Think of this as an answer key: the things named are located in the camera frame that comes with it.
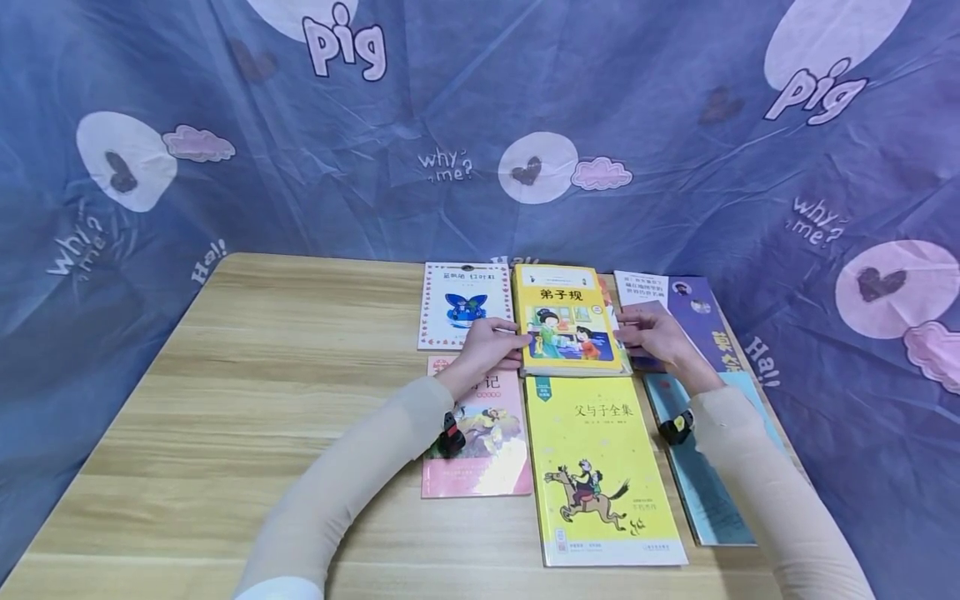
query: book cover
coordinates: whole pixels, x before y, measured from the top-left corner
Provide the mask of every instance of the book cover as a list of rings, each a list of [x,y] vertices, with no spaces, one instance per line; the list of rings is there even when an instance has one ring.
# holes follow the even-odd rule
[[[516,265],[516,314],[524,374],[623,373],[596,272],[584,267]]]
[[[773,421],[760,400],[754,380],[748,372],[721,372],[727,385],[739,388],[750,399],[766,423],[767,435],[786,453]],[[659,422],[673,419],[687,409],[690,396],[671,375],[648,373],[643,376],[654,413]],[[690,529],[703,546],[756,545],[720,476],[696,449],[694,431],[682,444],[669,446],[670,464],[686,508]]]
[[[525,385],[544,564],[687,564],[634,380]]]
[[[694,347],[718,372],[742,372],[743,365],[724,326],[706,277],[657,276],[614,271],[620,305],[666,310],[677,319]],[[634,366],[663,371],[663,364],[643,350],[632,351]]]
[[[442,371],[453,356],[430,356],[427,374]],[[420,496],[526,495],[533,491],[527,427],[516,371],[492,371],[457,401],[457,427],[467,445],[445,459],[436,446],[423,455]]]
[[[616,320],[616,308],[613,306],[613,298],[610,296],[610,290],[607,288],[607,281],[602,277],[598,277],[597,281],[600,282],[600,292],[603,294],[603,303],[604,308],[607,309],[607,319],[610,320],[610,329],[611,332],[614,332],[620,328],[620,323]],[[623,372],[632,373],[634,372],[633,365],[630,360],[630,352],[627,348],[620,343],[616,337],[612,337],[613,343],[616,346],[615,352],[616,355],[620,358],[620,366]]]
[[[477,319],[514,319],[510,267],[428,262],[423,269],[417,349],[458,350]]]

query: beige sleeve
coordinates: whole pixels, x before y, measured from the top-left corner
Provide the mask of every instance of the beige sleeve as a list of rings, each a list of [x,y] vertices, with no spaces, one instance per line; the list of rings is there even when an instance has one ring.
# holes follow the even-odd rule
[[[742,392],[690,402],[697,449],[723,480],[786,600],[861,600],[874,594],[840,529]]]
[[[234,597],[277,578],[303,578],[324,589],[341,538],[367,503],[440,435],[453,410],[433,377],[402,388],[327,449],[267,516]],[[336,482],[337,493],[327,490]]]

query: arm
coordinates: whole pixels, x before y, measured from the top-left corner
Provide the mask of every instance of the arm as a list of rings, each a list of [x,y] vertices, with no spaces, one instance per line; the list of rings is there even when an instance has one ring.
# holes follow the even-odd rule
[[[440,435],[454,398],[492,368],[516,369],[526,336],[498,319],[474,322],[464,350],[433,377],[396,392],[335,442],[267,516],[235,591],[238,600],[320,600],[340,540],[356,516]],[[327,492],[331,481],[337,493]]]
[[[399,470],[437,439],[444,414],[452,409],[450,390],[437,378],[423,377],[350,428],[267,516],[236,593],[278,577],[302,578],[317,592],[323,589],[347,528]],[[331,481],[338,482],[336,493],[329,493]]]
[[[874,595],[847,540],[793,463],[767,437],[763,419],[725,386],[669,315],[621,313],[617,337],[644,348],[691,397],[697,450],[716,469],[786,600],[868,600]]]

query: wooden table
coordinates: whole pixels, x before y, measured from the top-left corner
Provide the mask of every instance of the wooden table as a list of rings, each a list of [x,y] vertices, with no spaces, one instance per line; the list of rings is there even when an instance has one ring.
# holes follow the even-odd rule
[[[415,264],[227,257],[0,600],[229,598],[286,488],[424,374],[426,354],[415,350],[422,273]],[[327,597],[779,597],[756,548],[694,544],[665,453],[658,458],[690,566],[545,569],[533,496],[421,500],[414,463],[348,532]]]

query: hand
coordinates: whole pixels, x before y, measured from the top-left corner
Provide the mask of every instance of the hand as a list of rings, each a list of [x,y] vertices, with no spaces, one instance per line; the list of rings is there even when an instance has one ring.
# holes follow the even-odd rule
[[[464,349],[454,361],[470,364],[486,374],[491,369],[519,369],[520,349],[530,344],[530,335],[516,335],[519,325],[503,319],[479,319],[470,326]]]
[[[618,312],[616,319],[620,322],[616,339],[627,348],[645,349],[665,365],[677,365],[699,356],[673,315],[635,308]]]
[[[641,309],[617,313],[616,339],[627,348],[643,348],[680,379],[691,397],[724,387],[723,379],[697,351],[673,315]]]
[[[437,373],[436,378],[460,398],[493,369],[519,369],[520,349],[533,341],[530,335],[516,335],[516,323],[503,319],[478,319],[470,326],[464,348],[450,363]]]

